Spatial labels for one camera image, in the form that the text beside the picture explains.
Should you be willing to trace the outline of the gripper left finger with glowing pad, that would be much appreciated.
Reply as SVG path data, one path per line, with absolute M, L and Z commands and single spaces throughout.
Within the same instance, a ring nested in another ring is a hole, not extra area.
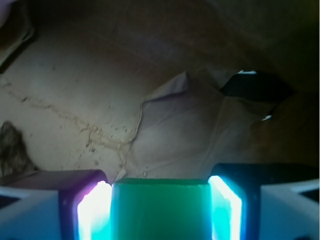
M 33 170 L 0 179 L 2 240 L 109 240 L 112 186 L 99 169 Z

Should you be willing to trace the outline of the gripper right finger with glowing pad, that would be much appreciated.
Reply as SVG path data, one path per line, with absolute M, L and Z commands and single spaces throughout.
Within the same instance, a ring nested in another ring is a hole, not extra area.
M 209 175 L 213 240 L 317 240 L 320 171 L 301 163 L 218 163 Z

